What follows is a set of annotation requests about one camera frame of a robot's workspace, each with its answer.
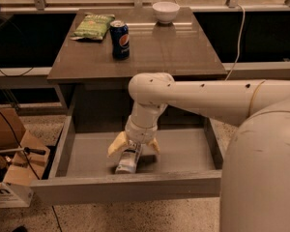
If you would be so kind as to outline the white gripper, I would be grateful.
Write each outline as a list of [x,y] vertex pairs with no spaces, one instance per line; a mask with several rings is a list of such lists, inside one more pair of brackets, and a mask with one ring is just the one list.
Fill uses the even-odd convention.
[[156,140],[158,127],[142,128],[132,121],[129,117],[125,125],[125,131],[121,131],[107,150],[110,157],[116,152],[122,152],[129,148],[129,140],[135,143],[149,144],[149,146],[157,153],[160,153],[160,146]]

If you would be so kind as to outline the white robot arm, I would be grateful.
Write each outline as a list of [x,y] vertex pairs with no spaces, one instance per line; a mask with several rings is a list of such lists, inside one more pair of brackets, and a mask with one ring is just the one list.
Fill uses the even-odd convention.
[[290,232],[290,80],[177,81],[166,72],[139,73],[114,154],[131,142],[158,148],[159,116],[167,106],[236,127],[224,154],[220,232]]

